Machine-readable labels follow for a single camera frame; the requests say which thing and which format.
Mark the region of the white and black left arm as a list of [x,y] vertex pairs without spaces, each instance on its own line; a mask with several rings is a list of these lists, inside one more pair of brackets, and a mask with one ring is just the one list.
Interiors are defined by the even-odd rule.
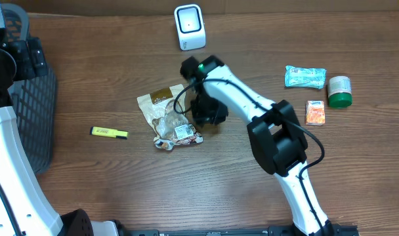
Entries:
[[43,194],[24,151],[8,92],[17,60],[1,47],[6,30],[0,4],[0,235],[124,235],[117,221],[92,221],[82,209],[59,215]]

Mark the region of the green lid white jar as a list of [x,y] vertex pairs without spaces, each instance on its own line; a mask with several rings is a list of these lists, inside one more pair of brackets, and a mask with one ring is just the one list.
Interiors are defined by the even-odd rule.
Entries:
[[331,108],[347,108],[352,105],[352,87],[347,76],[332,77],[327,85],[328,104]]

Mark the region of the teal snack packet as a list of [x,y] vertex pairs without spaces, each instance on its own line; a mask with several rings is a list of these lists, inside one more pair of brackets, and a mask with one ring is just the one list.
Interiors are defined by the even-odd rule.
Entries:
[[326,71],[324,68],[286,66],[285,86],[322,89],[326,82]]

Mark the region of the yellow and blue bar packet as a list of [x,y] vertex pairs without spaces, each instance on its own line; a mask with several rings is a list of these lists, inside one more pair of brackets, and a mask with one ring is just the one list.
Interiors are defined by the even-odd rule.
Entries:
[[128,132],[112,128],[91,127],[90,135],[103,136],[108,138],[128,139]]

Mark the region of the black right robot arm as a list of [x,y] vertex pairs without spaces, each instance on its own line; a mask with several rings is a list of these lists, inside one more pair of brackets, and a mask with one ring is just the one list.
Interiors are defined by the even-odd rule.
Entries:
[[303,128],[293,106],[275,103],[240,81],[216,56],[199,62],[193,56],[182,62],[180,74],[196,98],[188,111],[195,124],[218,125],[232,111],[245,124],[256,162],[281,185],[293,216],[295,235],[334,235],[312,188],[307,163],[307,138],[321,141]]

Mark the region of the orange snack packet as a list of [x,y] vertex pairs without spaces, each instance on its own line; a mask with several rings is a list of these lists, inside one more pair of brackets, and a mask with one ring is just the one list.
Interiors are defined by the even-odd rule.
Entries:
[[322,126],[326,121],[324,101],[309,100],[306,103],[305,124]]

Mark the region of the beige Pantree snack bag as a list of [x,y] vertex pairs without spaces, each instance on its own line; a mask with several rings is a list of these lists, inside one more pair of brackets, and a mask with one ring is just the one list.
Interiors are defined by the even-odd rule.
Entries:
[[180,98],[177,95],[183,89],[184,86],[179,84],[137,98],[145,120],[156,133],[154,145],[158,149],[171,151],[177,146],[203,142],[201,133],[182,114],[185,109],[185,95]]

